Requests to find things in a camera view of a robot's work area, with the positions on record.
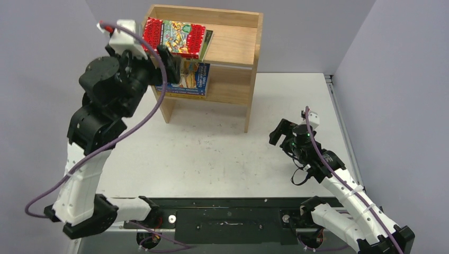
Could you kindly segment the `blue 91-storey treehouse book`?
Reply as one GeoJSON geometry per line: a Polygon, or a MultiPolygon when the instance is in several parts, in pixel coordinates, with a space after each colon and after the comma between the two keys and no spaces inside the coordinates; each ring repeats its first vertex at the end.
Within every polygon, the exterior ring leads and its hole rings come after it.
{"type": "Polygon", "coordinates": [[[186,94],[205,98],[209,83],[209,63],[185,61],[181,63],[181,79],[179,83],[167,84],[167,93],[186,94]]]}

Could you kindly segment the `red treehouse book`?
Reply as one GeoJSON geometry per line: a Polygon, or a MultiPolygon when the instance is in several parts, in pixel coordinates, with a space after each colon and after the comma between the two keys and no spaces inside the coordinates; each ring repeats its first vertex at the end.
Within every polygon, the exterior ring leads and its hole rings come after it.
{"type": "Polygon", "coordinates": [[[199,60],[206,36],[206,27],[199,24],[147,18],[143,39],[154,49],[165,46],[173,55],[199,60]]]}

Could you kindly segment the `animal farm book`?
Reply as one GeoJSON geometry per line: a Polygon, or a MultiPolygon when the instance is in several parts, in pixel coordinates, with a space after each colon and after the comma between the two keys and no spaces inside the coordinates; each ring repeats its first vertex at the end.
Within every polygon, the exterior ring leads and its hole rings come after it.
{"type": "Polygon", "coordinates": [[[202,49],[200,52],[200,57],[199,57],[200,62],[202,62],[204,60],[212,38],[213,38],[213,30],[206,30],[203,46],[202,46],[202,49]]]}

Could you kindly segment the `yellow 130-storey treehouse book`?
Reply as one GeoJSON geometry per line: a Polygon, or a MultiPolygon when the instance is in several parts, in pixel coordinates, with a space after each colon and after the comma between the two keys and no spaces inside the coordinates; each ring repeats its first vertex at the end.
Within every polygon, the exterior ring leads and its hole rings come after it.
{"type": "Polygon", "coordinates": [[[165,93],[165,98],[204,100],[204,99],[206,99],[206,96],[198,95],[198,94],[165,93]]]}

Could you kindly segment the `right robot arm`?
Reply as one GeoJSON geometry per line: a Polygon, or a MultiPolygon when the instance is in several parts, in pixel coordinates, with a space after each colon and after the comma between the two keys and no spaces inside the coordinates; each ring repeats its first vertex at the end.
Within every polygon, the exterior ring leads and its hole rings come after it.
{"type": "Polygon", "coordinates": [[[296,124],[281,119],[269,134],[269,143],[276,145],[285,136],[280,148],[298,169],[307,173],[330,191],[347,215],[335,210],[323,198],[314,196],[300,205],[299,223],[320,226],[343,240],[356,253],[410,253],[415,234],[408,226],[399,226],[383,213],[357,183],[340,158],[323,149],[314,140],[318,122],[296,124]]]}

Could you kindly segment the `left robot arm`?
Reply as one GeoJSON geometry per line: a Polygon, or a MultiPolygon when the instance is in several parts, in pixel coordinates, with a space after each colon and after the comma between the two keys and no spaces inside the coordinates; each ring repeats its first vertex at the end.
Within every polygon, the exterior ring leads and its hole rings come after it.
{"type": "Polygon", "coordinates": [[[115,222],[151,228],[158,221],[154,203],[144,196],[108,198],[97,192],[106,160],[131,133],[124,119],[134,115],[149,86],[162,86],[163,77],[169,83],[180,80],[181,58],[163,46],[157,51],[164,70],[126,50],[92,60],[79,78],[85,93],[69,123],[65,175],[57,200],[44,208],[72,240],[100,234],[115,222]]]}

